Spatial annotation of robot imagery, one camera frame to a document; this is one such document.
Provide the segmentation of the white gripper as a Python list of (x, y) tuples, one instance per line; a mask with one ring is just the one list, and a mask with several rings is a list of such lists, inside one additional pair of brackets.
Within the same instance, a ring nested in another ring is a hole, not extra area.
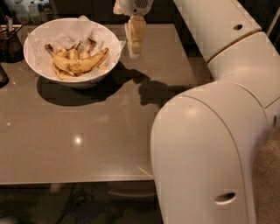
[(141, 52), (146, 31), (144, 17), (151, 10), (154, 0), (115, 0), (113, 13), (131, 16), (124, 25), (129, 56), (137, 59)]

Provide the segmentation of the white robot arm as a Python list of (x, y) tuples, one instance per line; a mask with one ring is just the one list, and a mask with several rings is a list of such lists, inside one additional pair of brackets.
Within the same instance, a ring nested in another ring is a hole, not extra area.
[(279, 54), (237, 0), (173, 0), (213, 82), (157, 113), (150, 158), (164, 224), (256, 224), (254, 155), (278, 129)]

